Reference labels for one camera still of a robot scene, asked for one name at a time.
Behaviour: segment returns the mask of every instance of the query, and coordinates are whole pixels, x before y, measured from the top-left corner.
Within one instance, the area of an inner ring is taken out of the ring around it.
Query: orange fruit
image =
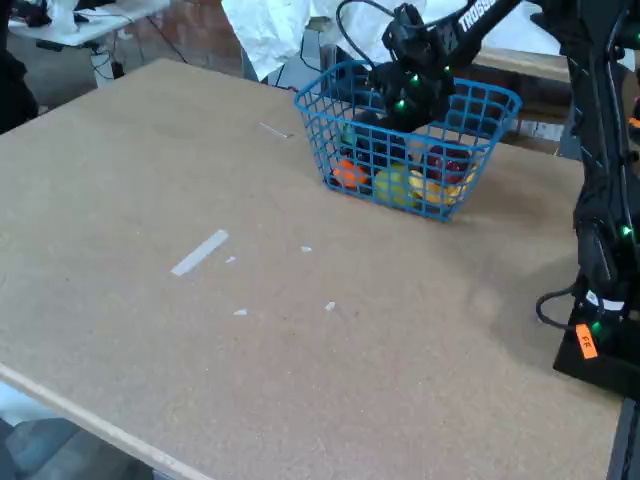
[[[355,166],[350,160],[343,158],[340,165],[331,170],[333,177],[347,188],[357,188],[358,185],[367,183],[369,176],[360,166]]]

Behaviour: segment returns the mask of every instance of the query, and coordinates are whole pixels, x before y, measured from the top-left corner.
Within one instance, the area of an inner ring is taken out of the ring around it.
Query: table
[[[569,83],[566,57],[483,47],[474,63],[484,67]]]
[[[576,162],[498,145],[443,225],[323,188],[289,92],[169,61],[0,158],[0,379],[152,466],[605,476],[620,400],[552,370],[533,311],[576,273]]]
[[[171,0],[119,0],[117,3],[97,7],[95,10],[80,10],[78,13],[89,20],[77,25],[73,33],[64,33],[49,26],[29,28],[18,20],[9,20],[9,31],[15,35],[44,40],[68,47],[82,47],[89,42],[96,43],[91,55],[97,85],[104,86],[113,79],[108,47],[100,40],[105,35],[116,32],[136,20],[153,15],[171,5]]]

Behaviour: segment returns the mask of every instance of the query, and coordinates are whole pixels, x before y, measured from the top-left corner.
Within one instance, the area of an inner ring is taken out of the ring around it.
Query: cork board surface
[[[442,225],[323,188],[289,92],[167,61],[0,159],[0,377],[165,472],[604,477],[619,399],[533,313],[576,273],[578,164],[498,146]]]

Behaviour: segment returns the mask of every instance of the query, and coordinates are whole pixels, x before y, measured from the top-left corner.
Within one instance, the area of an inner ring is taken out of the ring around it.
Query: orange sticker
[[[578,343],[580,343],[580,348],[582,349],[582,355],[584,355],[584,358],[587,360],[590,358],[596,358],[598,356],[598,351],[596,350],[596,344],[593,343],[589,327],[584,323],[576,325],[576,335],[578,336]]]

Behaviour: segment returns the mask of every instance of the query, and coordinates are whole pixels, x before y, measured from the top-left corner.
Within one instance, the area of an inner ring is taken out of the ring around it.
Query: floor
[[[108,38],[113,49],[113,37]],[[138,47],[137,39],[118,37],[113,58],[124,65],[125,72],[139,68],[158,58],[181,61],[161,38],[143,40]],[[32,39],[9,36],[9,51],[27,66],[26,81],[40,105],[55,108],[96,88],[88,49],[65,48],[53,52],[36,47]],[[204,51],[182,52],[192,65],[241,75],[240,58],[223,59]]]

